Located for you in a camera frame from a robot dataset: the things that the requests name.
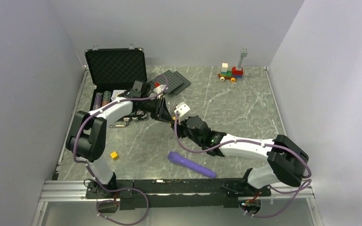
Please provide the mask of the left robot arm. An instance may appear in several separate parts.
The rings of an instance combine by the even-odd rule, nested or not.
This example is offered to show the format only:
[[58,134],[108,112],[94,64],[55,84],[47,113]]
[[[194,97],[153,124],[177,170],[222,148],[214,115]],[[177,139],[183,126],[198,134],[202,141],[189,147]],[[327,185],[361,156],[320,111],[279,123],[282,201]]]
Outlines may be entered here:
[[107,129],[138,110],[148,112],[154,120],[170,122],[172,117],[163,97],[167,90],[168,84],[151,91],[148,83],[135,81],[130,90],[109,104],[89,112],[75,113],[65,146],[72,152],[74,162],[85,165],[102,196],[112,197],[117,190],[116,175],[103,157]]

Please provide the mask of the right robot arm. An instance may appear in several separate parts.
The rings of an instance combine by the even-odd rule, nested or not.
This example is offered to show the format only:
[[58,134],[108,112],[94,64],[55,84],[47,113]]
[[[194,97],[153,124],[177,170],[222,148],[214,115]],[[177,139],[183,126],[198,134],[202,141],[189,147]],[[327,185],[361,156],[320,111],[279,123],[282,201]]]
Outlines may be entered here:
[[260,188],[278,182],[299,187],[304,178],[311,176],[308,154],[285,135],[278,134],[273,139],[237,137],[210,129],[199,116],[183,121],[175,116],[170,125],[177,142],[187,152],[265,161],[266,165],[247,170],[241,183],[246,195],[254,195]]

